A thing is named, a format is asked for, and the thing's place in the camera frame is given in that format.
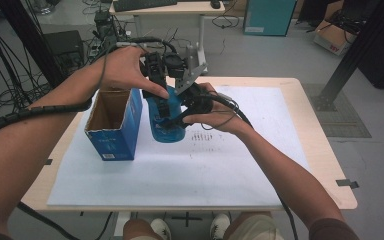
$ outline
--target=gray floor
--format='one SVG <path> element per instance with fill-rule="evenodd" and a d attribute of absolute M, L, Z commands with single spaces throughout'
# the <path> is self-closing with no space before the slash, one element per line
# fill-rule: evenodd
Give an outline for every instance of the gray floor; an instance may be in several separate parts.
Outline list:
<path fill-rule="evenodd" d="M 291 24 L 287 37 L 245 36 L 239 24 L 236 28 L 220 29 L 206 21 L 205 49 L 209 64 L 209 76 L 293 77 L 302 83 L 325 84 L 341 58 L 314 44 L 314 33 L 306 33 L 307 26 Z M 92 38 L 90 26 L 44 26 L 46 31 L 79 29 L 82 38 Z M 166 32 L 151 35 L 165 37 Z M 21 45 L 5 20 L 0 19 L 0 34 L 17 53 L 22 55 Z M 177 38 L 196 39 L 192 31 L 179 29 Z M 0 93 L 6 90 L 0 77 Z M 384 90 L 371 86 L 357 70 L 343 88 L 351 104 L 363 120 L 372 138 L 329 138 L 329 142 L 347 178 L 357 181 L 354 189 L 358 208 L 344 211 L 349 224 L 361 239 L 384 239 Z M 108 213 L 44 213 L 81 239 L 96 238 Z M 208 239 L 211 213 L 191 213 L 203 218 L 192 221 L 188 228 L 184 221 L 173 221 L 171 216 L 185 213 L 168 213 L 166 219 L 172 227 L 175 239 Z M 139 217 L 151 219 L 163 217 L 163 213 L 140 213 Z M 275 212 L 274 217 L 285 239 L 292 239 L 287 216 Z M 300 239 L 307 239 L 303 224 L 298 223 Z M 15 239 L 64 239 L 54 230 L 16 210 L 10 220 L 10 230 Z M 114 219 L 103 239 L 114 230 Z"/>

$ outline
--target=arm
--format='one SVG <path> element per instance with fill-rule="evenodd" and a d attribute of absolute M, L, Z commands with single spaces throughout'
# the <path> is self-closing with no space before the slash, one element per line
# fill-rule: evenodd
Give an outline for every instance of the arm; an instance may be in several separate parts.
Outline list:
<path fill-rule="evenodd" d="M 165 89 L 140 73 L 142 54 L 142 50 L 129 47 L 108 55 L 102 86 L 142 88 L 167 98 Z M 76 71 L 30 107 L 85 102 L 98 88 L 103 63 L 104 59 L 100 59 Z M 40 173 L 74 116 L 75 113 L 67 113 L 36 117 L 0 130 L 0 233 L 8 235 L 8 217 Z"/>
<path fill-rule="evenodd" d="M 209 85 L 205 87 L 208 90 L 214 90 Z M 232 116 L 233 113 L 228 110 L 214 103 L 213 113 L 188 116 L 183 121 L 220 126 Z M 317 179 L 267 142 L 242 119 L 235 116 L 218 129 L 236 135 L 246 145 L 278 194 L 307 228 L 322 218 L 344 221 L 339 208 Z"/>

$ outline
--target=shoe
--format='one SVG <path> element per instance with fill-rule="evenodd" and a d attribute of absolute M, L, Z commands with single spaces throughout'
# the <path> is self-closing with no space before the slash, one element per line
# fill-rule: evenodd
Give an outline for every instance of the shoe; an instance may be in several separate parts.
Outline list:
<path fill-rule="evenodd" d="M 230 219 L 226 214 L 218 214 L 213 222 L 211 223 L 210 228 L 210 238 L 211 240 L 222 240 L 224 232 L 230 225 Z"/>
<path fill-rule="evenodd" d="M 164 240 L 171 240 L 170 228 L 168 227 L 167 223 L 164 222 L 162 219 L 159 219 L 159 218 L 154 219 L 151 222 L 151 228 L 152 230 L 154 230 L 156 234 L 158 234 Z"/>

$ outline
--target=keyboard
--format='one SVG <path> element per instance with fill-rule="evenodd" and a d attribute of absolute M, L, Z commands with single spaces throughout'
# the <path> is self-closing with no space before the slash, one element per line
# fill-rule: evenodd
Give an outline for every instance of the keyboard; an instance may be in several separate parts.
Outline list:
<path fill-rule="evenodd" d="M 177 0 L 118 0 L 113 1 L 116 12 L 176 5 Z"/>

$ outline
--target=hand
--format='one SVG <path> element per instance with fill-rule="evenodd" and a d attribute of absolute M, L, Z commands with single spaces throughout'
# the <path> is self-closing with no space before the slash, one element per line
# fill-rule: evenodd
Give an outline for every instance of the hand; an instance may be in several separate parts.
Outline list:
<path fill-rule="evenodd" d="M 205 88 L 211 94 L 217 95 L 213 86 L 210 83 L 200 84 L 202 88 Z M 236 134 L 238 130 L 243 128 L 245 125 L 248 126 L 236 113 L 224 106 L 221 103 L 213 101 L 213 109 L 207 114 L 195 114 L 189 115 L 183 118 L 185 123 L 204 123 L 217 130 L 223 132 L 230 132 Z"/>
<path fill-rule="evenodd" d="M 168 99 L 166 89 L 149 81 L 140 72 L 139 60 L 145 53 L 143 49 L 136 47 L 121 48 L 110 53 L 106 57 L 101 86 L 121 89 L 139 88 Z M 91 67 L 102 72 L 104 60 L 105 57 L 101 57 Z"/>

